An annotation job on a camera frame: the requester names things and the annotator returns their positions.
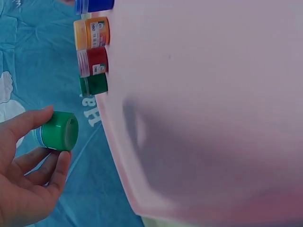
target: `red paint jar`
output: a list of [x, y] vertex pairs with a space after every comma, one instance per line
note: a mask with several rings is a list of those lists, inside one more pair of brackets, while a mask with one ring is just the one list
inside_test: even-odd
[[108, 72], [107, 53], [104, 46], [77, 51], [80, 77]]

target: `paint jar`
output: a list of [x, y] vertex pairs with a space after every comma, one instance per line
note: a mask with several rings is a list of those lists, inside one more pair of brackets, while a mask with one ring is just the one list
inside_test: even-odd
[[108, 91], [105, 73], [80, 78], [80, 87], [83, 97], [89, 97]]
[[37, 129], [32, 130], [36, 143], [45, 148], [71, 151], [78, 139], [79, 124], [72, 113], [55, 111], [52, 118]]
[[104, 46], [77, 51], [80, 77], [108, 72], [107, 53]]
[[76, 50], [84, 50], [109, 44], [107, 17], [95, 17], [74, 22]]
[[78, 15], [109, 10], [114, 7], [114, 2], [114, 0], [76, 0], [75, 10]]

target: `pink plastic container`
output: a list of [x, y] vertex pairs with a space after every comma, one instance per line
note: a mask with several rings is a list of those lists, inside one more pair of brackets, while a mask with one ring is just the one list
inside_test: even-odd
[[303, 217], [303, 2], [116, 0], [96, 96], [134, 211], [198, 224]]

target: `orange paint jar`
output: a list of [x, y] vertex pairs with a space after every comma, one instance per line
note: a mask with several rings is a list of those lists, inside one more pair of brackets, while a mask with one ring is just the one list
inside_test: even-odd
[[74, 22], [76, 50], [84, 50], [109, 44], [110, 33], [107, 17], [96, 17]]

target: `white cloud print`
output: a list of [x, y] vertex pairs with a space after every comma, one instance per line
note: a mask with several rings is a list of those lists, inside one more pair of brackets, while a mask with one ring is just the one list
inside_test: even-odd
[[13, 80], [9, 72], [5, 71], [0, 77], [0, 104], [7, 103], [13, 91]]
[[[0, 123], [7, 121], [23, 112], [25, 108], [16, 100], [10, 100], [13, 91], [13, 80], [9, 72], [3, 72], [0, 77]], [[23, 137], [18, 140], [19, 147]]]

